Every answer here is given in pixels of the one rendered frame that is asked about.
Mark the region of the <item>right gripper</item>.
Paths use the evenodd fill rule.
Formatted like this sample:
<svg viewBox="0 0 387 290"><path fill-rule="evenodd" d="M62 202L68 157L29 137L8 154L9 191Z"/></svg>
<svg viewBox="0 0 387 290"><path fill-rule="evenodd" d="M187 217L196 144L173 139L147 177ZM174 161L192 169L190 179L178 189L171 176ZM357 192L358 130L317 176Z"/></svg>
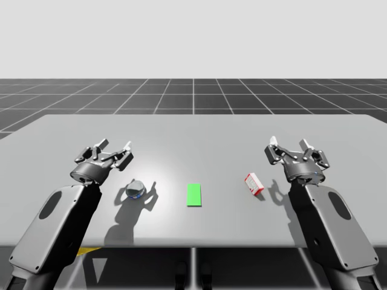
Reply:
<svg viewBox="0 0 387 290"><path fill-rule="evenodd" d="M290 152L281 147L276 137L272 136L264 152L271 165L283 164L285 177L289 183L297 180L304 184L324 182L323 171L330 168L325 153L310 145L306 139L300 140L299 145L304 151L302 158L297 152Z"/></svg>

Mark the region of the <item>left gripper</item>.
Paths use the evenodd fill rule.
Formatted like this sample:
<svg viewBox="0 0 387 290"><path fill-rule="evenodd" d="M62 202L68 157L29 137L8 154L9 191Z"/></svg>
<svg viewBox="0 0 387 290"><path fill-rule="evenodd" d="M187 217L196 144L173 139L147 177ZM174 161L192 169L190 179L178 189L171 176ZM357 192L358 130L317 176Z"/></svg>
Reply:
<svg viewBox="0 0 387 290"><path fill-rule="evenodd" d="M128 141L121 151L110 153L102 157L100 161L96 161L108 144L109 141L104 138L92 147L84 148L74 160L77 166L71 171L70 177L84 184L87 182L103 184L112 169L117 169L120 172L125 170L134 159L132 142Z"/></svg>

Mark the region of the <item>blue flat can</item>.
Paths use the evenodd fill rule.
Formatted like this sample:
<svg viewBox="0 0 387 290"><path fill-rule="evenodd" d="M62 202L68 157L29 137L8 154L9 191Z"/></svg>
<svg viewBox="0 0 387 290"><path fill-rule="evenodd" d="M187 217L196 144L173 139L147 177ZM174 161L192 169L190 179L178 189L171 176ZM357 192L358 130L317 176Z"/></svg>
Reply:
<svg viewBox="0 0 387 290"><path fill-rule="evenodd" d="M139 199L145 194L146 188L141 181L132 180L126 186L125 192L126 192L127 197L129 197L131 199Z"/></svg>

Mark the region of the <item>red and white carton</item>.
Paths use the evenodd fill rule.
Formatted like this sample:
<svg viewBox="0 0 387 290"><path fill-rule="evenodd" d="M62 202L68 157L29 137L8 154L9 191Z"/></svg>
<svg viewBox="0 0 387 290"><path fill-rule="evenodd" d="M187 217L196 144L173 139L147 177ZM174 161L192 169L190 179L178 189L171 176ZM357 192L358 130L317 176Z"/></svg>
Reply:
<svg viewBox="0 0 387 290"><path fill-rule="evenodd" d="M255 173L249 173L244 181L254 196L259 195L264 190L262 182L258 179Z"/></svg>

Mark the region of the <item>green pad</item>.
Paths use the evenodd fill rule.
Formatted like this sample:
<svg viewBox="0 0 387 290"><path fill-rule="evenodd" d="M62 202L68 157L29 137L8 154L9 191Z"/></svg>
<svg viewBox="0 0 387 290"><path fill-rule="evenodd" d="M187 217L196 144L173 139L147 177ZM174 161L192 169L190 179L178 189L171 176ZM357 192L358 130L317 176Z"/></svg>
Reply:
<svg viewBox="0 0 387 290"><path fill-rule="evenodd" d="M187 202L188 207L201 206L201 184L187 185Z"/></svg>

